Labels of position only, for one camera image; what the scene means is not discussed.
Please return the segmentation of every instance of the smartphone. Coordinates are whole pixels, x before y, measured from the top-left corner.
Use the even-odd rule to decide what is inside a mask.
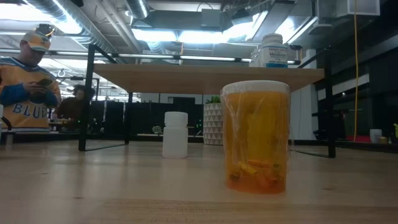
[[[52,83],[52,80],[43,78],[42,80],[38,81],[36,84],[37,85],[42,85],[42,86],[48,86],[51,83]]]

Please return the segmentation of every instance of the wooden tabletop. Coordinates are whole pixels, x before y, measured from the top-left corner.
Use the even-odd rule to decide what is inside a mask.
[[[116,144],[88,140],[88,147]],[[161,142],[78,152],[77,141],[0,146],[1,223],[397,223],[398,155],[337,149],[292,153],[286,193],[224,184],[223,149],[189,144],[163,159]],[[326,153],[325,147],[300,150]]]
[[[95,73],[128,92],[219,94],[227,84],[274,80],[298,90],[321,80],[322,69],[194,65],[95,64]]]

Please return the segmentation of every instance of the yellow cable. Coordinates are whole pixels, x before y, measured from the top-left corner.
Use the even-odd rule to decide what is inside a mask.
[[[356,132],[357,132],[357,119],[358,119],[358,34],[356,27],[356,1],[354,0],[354,38],[355,38],[355,73],[356,73],[356,84],[355,84],[355,117],[354,117],[354,142],[356,140]]]

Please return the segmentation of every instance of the shelf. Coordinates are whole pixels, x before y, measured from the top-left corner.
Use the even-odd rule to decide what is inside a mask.
[[[274,80],[291,92],[321,80],[322,69],[193,65],[95,64],[94,72],[128,92],[219,94],[227,84]]]

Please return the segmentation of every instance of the baseball cap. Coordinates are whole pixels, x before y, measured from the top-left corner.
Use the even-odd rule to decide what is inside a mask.
[[[48,52],[50,48],[50,39],[41,32],[29,31],[22,40],[26,41],[32,50]]]

